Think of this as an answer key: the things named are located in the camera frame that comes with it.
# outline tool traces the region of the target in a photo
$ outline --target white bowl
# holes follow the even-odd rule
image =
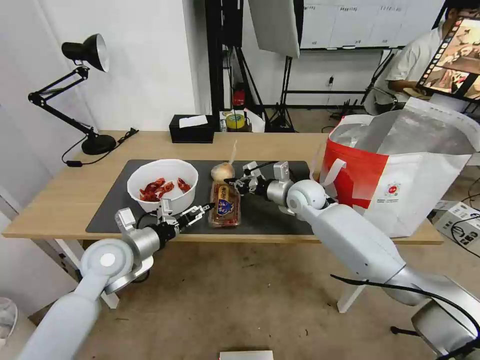
[[[158,209],[160,201],[150,202],[140,200],[140,189],[153,183],[159,178],[173,182],[175,187],[172,191],[163,195],[165,199],[171,199],[172,215],[187,210],[195,198],[195,189],[199,181],[199,173],[192,164],[178,159],[162,159],[140,166],[126,182],[126,190],[133,200],[140,204],[147,213]],[[191,186],[190,190],[183,193],[178,185],[178,178]]]

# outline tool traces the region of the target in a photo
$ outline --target shopping bag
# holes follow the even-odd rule
[[[411,98],[403,110],[344,117],[328,137],[319,182],[388,236],[408,237],[478,151],[474,120]]]

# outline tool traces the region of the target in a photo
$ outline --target desk lamp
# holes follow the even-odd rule
[[[113,137],[110,135],[99,135],[92,126],[77,121],[47,104],[48,100],[88,79],[90,68],[85,66],[84,62],[88,62],[95,69],[105,73],[109,71],[109,56],[104,38],[100,34],[95,34],[89,36],[83,43],[64,42],[61,45],[61,51],[66,58],[73,60],[73,63],[78,65],[78,67],[43,89],[32,92],[28,95],[28,100],[84,133],[86,140],[81,144],[81,149],[85,154],[99,155],[111,152],[117,144]],[[80,78],[64,87],[53,88],[55,85],[75,75]]]

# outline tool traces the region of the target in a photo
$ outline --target person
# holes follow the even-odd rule
[[[480,0],[447,0],[445,21],[438,28],[410,42],[391,61],[375,86],[395,96],[398,103],[393,104],[391,96],[375,93],[375,106],[380,114],[399,110],[405,106],[409,96],[404,89],[416,89],[417,83],[437,53],[462,10],[474,11],[480,8]]]

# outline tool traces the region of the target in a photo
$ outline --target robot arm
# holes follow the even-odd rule
[[[388,236],[351,207],[332,201],[319,183],[302,180],[293,184],[288,162],[273,167],[275,179],[266,180],[253,162],[244,166],[242,178],[225,181],[240,194],[263,196],[281,211],[309,223],[315,236],[356,278],[367,280],[352,280],[351,284],[380,286],[391,298],[409,306],[428,301],[412,323],[439,359],[449,359],[450,354],[461,359],[465,354],[469,359],[480,356],[478,351],[470,353],[478,346],[479,336],[480,301],[475,296],[445,276],[409,268]]]
[[[83,279],[75,291],[53,304],[18,360],[73,359],[97,321],[102,292],[111,294],[144,274],[152,267],[156,251],[214,207],[212,203],[193,206],[175,218],[168,200],[161,205],[162,221],[143,229],[134,228],[129,208],[116,213],[122,240],[103,239],[87,248],[81,258]]]

